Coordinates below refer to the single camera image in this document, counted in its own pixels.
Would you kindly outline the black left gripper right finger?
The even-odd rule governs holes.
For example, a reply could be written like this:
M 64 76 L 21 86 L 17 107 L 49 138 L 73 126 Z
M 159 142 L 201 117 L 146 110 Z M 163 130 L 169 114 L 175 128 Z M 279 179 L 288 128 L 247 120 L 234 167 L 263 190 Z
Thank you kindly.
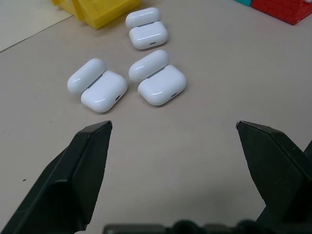
M 252 180 L 265 202 L 259 221 L 312 221 L 312 140 L 304 151 L 283 132 L 239 121 Z

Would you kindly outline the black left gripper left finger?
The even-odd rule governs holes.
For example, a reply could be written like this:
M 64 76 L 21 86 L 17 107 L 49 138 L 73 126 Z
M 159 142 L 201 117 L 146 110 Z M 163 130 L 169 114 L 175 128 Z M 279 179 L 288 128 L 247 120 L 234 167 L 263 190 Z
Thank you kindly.
M 90 224 L 104 178 L 113 125 L 76 133 L 43 170 L 0 234 L 75 234 Z

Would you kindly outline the white earbud case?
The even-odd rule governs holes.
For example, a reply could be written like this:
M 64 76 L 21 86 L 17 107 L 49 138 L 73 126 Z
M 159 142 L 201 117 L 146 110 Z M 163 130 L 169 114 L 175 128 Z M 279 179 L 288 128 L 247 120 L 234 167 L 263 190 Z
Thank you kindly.
M 97 113 L 109 111 L 127 88 L 126 79 L 107 70 L 105 62 L 99 58 L 86 62 L 67 82 L 70 94 L 80 96 L 81 103 Z
M 130 29 L 129 38 L 136 49 L 149 49 L 168 40 L 168 31 L 160 20 L 161 13 L 155 7 L 131 12 L 126 17 L 125 23 Z
M 138 93 L 153 106 L 161 106 L 180 94 L 187 86 L 186 76 L 169 64 L 169 54 L 156 50 L 135 62 L 129 78 L 138 82 Z

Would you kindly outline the red plastic bin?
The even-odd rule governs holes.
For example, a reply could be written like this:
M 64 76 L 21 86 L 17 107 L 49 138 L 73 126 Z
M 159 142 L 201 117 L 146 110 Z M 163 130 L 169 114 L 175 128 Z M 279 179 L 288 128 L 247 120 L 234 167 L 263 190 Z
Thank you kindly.
M 312 14 L 312 0 L 253 0 L 251 7 L 291 25 Z

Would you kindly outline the white earbud case top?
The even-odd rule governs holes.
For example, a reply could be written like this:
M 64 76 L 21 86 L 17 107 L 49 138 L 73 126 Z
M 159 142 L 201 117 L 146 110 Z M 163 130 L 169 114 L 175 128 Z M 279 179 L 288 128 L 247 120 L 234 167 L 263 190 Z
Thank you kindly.
M 136 49 L 149 49 L 168 40 L 168 31 L 160 20 L 161 13 L 155 7 L 131 12 L 126 17 L 125 23 L 130 29 L 129 38 Z

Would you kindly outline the yellow plastic bin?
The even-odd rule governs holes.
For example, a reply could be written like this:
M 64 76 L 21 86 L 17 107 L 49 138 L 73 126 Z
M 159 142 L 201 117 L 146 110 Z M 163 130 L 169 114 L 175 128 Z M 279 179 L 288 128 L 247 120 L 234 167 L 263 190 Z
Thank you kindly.
M 118 17 L 138 7 L 141 0 L 50 0 L 79 21 L 94 29 L 116 20 Z

